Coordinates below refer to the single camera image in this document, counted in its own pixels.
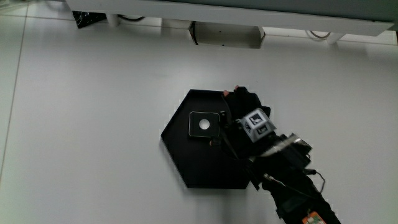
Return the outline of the person's right hand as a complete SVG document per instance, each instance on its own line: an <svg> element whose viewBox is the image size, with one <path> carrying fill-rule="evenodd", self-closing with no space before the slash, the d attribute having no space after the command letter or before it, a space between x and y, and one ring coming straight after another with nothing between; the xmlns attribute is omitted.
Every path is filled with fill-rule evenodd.
<svg viewBox="0 0 398 224"><path fill-rule="evenodd" d="M233 159L250 159L268 151L279 140L270 121L271 109L263 106L255 93L243 86L233 92L223 92L231 117L225 111L220 115L220 135L213 136L211 149L223 151Z"/></svg>

